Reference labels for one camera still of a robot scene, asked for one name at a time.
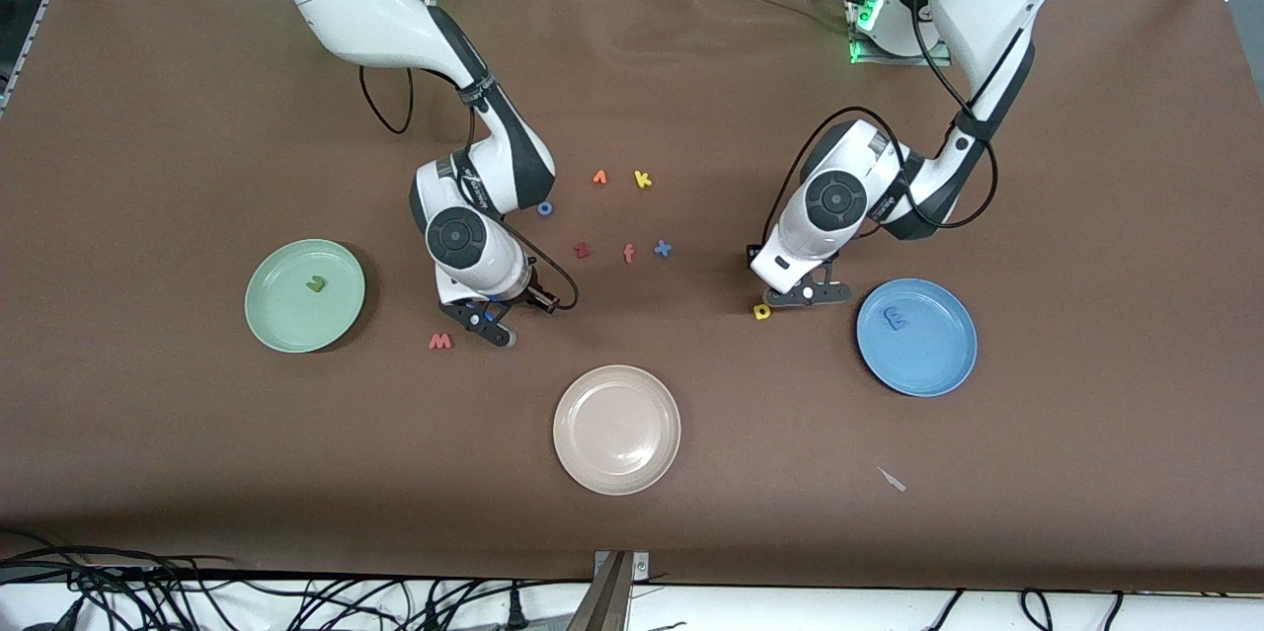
metal frame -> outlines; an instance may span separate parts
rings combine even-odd
[[[21,53],[18,54],[18,61],[14,61],[13,73],[9,76],[9,82],[4,86],[4,95],[0,96],[0,118],[4,118],[4,110],[9,107],[14,86],[18,85],[18,76],[27,63],[27,54],[30,53],[30,46],[35,42],[35,32],[38,32],[39,25],[44,21],[44,13],[48,11],[49,1],[53,0],[39,0],[39,9],[35,10],[35,20],[30,23],[30,29],[27,32],[27,40],[21,43]]]
[[[566,631],[624,631],[627,628],[632,577],[637,568],[636,553],[604,554],[605,559],[598,560],[600,568],[597,572],[597,578],[588,587],[584,599],[579,602],[579,608],[575,610],[575,616],[566,625]],[[645,570],[648,570],[648,563],[646,563]]]
[[[609,559],[612,553],[599,551],[593,556],[593,578],[602,573],[602,564]],[[632,580],[645,582],[650,579],[650,553],[636,550],[632,553]]]

small paper scrap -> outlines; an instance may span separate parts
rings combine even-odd
[[[905,492],[905,491],[909,489],[908,486],[905,486],[904,483],[900,483],[899,478],[896,478],[895,475],[891,475],[886,470],[882,470],[881,465],[877,467],[877,470],[878,470],[878,473],[882,474],[882,478],[886,478],[886,482],[890,483],[891,487],[895,488],[896,491]]]

white floor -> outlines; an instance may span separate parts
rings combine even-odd
[[[263,582],[282,591],[303,591],[302,582]],[[317,583],[319,588],[324,582]],[[380,582],[365,582],[340,596],[354,599]],[[441,583],[453,588],[455,583]],[[413,610],[420,610],[430,582],[410,582]],[[487,589],[503,587],[492,582]],[[557,584],[522,591],[527,618],[564,617],[574,612],[585,584]],[[217,603],[240,631],[282,631],[298,611],[300,599],[277,598],[234,584],[214,592]],[[683,631],[924,631],[933,625],[952,592],[786,589],[744,587],[638,585],[633,589],[628,631],[653,631],[684,622]],[[0,631],[21,631],[40,622],[53,622],[77,594],[62,584],[10,584],[0,587]],[[198,594],[190,594],[201,631],[220,631],[226,625]],[[1058,631],[1100,631],[1110,612],[1110,594],[1047,594]],[[399,587],[365,602],[403,616],[407,598]],[[118,603],[118,612],[139,617]],[[317,628],[339,610],[329,607],[302,627]],[[498,594],[463,608],[451,626],[483,627],[504,622],[508,598]],[[81,616],[78,631],[107,631],[102,612]],[[370,616],[358,616],[336,625],[340,630],[380,631]],[[1129,594],[1112,631],[1259,631],[1264,628],[1264,601],[1245,598]],[[1023,616],[1015,592],[968,592],[953,610],[944,631],[1035,630]]]

brown paper surface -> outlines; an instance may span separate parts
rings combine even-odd
[[[583,577],[637,548],[683,582],[1259,588],[1264,110],[1222,0],[1049,0],[991,211],[849,244],[854,302],[763,322],[743,249],[795,150],[867,105],[933,154],[954,110],[929,72],[848,64],[832,0],[442,4],[555,154],[555,215],[509,219],[579,309],[511,314],[502,352],[435,307],[406,195],[464,142],[437,78],[397,138],[289,0],[54,0],[0,119],[0,521],[255,568]],[[402,73],[370,85],[402,119]],[[305,238],[370,295],[345,341],[286,355],[243,293]],[[978,328],[951,396],[861,362],[858,302],[901,277]],[[611,363],[684,424],[626,498],[551,441]]]

blue plate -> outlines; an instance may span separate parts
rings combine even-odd
[[[916,278],[877,287],[856,322],[866,364],[892,389],[938,397],[975,369],[978,336],[966,306],[952,293]]]

